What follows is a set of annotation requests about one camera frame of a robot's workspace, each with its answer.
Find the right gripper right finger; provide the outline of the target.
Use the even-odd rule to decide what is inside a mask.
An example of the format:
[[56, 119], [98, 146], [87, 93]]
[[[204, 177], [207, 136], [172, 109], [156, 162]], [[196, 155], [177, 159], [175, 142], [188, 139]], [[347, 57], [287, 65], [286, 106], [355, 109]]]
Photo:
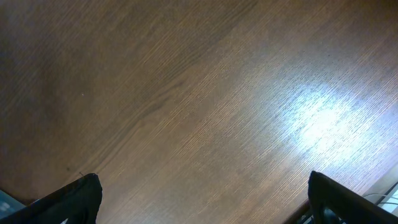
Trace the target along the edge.
[[320, 172], [311, 172], [308, 201], [313, 222], [397, 224], [397, 217]]

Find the clear plastic storage bin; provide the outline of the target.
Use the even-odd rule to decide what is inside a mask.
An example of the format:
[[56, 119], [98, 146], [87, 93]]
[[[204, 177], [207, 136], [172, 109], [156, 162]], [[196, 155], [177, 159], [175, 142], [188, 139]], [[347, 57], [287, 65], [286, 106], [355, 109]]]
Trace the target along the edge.
[[25, 208], [25, 205], [0, 190], [0, 219], [8, 217], [23, 208]]

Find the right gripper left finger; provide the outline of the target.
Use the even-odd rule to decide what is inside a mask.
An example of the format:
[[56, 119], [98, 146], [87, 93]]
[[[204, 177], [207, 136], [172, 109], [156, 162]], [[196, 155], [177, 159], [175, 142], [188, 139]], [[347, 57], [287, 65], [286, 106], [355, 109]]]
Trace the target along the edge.
[[96, 224], [103, 189], [90, 173], [1, 219], [1, 224]]

